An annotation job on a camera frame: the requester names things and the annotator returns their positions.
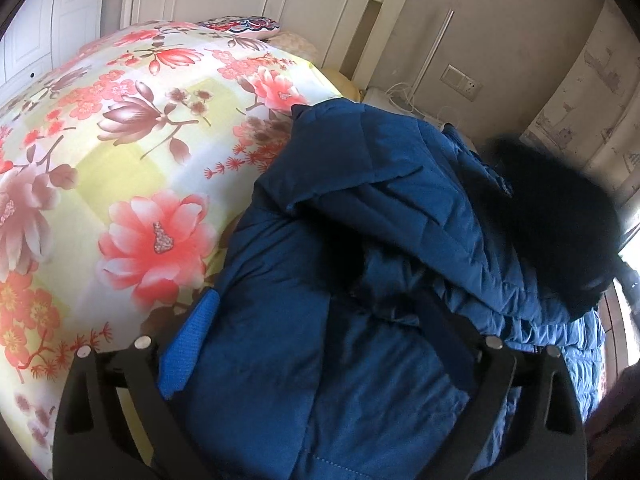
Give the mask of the wall power socket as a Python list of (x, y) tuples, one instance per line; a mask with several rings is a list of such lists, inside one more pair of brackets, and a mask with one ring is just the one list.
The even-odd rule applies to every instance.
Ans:
[(442, 72), (440, 81), (470, 102), (473, 102), (477, 98), (480, 90), (483, 88), (480, 82), (463, 73), (462, 70), (458, 70), (457, 67), (451, 64)]

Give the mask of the beige pillow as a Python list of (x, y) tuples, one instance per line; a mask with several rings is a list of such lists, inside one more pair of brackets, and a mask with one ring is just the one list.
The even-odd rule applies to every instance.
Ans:
[(320, 66), (322, 63), (319, 50), (309, 40), (295, 32), (281, 30), (277, 35), (268, 38), (266, 43), (298, 58), (303, 58), (315, 66)]

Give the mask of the colourful patterned pillow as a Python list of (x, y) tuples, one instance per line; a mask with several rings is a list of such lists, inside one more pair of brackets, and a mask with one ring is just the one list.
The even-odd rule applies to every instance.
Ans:
[(227, 15), (198, 22), (198, 26), (246, 39), (266, 40), (280, 32), (280, 24), (260, 15)]

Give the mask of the yellow pillow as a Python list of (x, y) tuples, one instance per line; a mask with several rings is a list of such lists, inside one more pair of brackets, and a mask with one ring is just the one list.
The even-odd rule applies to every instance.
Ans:
[(341, 72), (329, 67), (322, 67), (320, 72), (331, 84), (334, 85), (335, 88), (337, 88), (337, 91), (340, 92), (344, 98), (357, 103), (361, 101), (361, 93), (356, 84)]

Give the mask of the white bedside table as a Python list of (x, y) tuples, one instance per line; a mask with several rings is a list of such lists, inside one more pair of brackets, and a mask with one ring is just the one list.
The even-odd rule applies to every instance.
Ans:
[(443, 120), (440, 120), (430, 114), (423, 113), (414, 105), (410, 104), (405, 99), (405, 92), (398, 88), (393, 90), (382, 90), (380, 88), (371, 87), (364, 92), (362, 102), (364, 104), (380, 108), (381, 110), (386, 110), (386, 112), (419, 118), (424, 120), (424, 122), (429, 122), (437, 128), (442, 128), (445, 125)]

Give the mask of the white wardrobe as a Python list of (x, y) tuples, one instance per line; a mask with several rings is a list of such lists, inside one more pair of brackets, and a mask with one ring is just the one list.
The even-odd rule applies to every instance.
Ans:
[(1, 102), (98, 39), (102, 2), (25, 0), (1, 39)]

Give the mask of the floral bed quilt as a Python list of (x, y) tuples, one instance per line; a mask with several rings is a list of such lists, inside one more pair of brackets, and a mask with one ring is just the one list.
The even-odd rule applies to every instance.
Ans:
[(1, 415), (52, 472), (75, 351), (126, 347), (186, 311), (288, 143), (338, 97), (314, 64), (185, 22), (85, 46), (1, 111)]

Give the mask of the blue quilted puffer jacket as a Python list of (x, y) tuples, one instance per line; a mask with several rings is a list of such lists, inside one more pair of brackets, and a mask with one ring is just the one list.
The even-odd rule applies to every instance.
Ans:
[(599, 401), (603, 328), (571, 320), (475, 213), (506, 188), (450, 128), (334, 99), (292, 109), (216, 281), (220, 305), (171, 402), (226, 479), (412, 479), (468, 403), (416, 303), (566, 359), (579, 411)]

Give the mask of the patterned window curtain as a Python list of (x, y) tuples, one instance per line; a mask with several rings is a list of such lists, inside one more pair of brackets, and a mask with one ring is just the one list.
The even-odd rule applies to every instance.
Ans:
[(614, 0), (521, 141), (582, 170), (621, 205), (639, 192), (639, 39)]

